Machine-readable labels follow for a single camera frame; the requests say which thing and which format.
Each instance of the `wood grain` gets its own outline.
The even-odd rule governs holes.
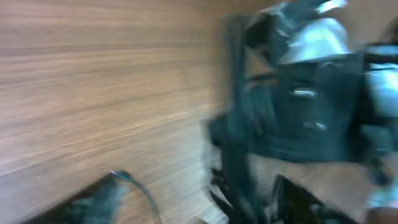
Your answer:
[[[221,103],[223,19],[273,2],[0,0],[0,223],[117,168],[166,223],[217,223],[200,121]],[[138,190],[119,222],[154,222]]]

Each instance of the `thin black wire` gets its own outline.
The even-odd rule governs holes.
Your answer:
[[[163,224],[162,218],[160,217],[160,212],[157,206],[157,203],[155,199],[153,198],[152,194],[149,192],[146,187],[140,183],[138,180],[136,180],[131,174],[124,170],[119,170],[119,171],[111,171],[116,177],[119,177],[122,180],[126,180],[136,187],[138,187],[142,192],[145,194],[145,196],[148,198],[148,201],[150,203],[150,206],[152,207],[152,211],[154,212],[155,219],[159,221],[160,224]]]

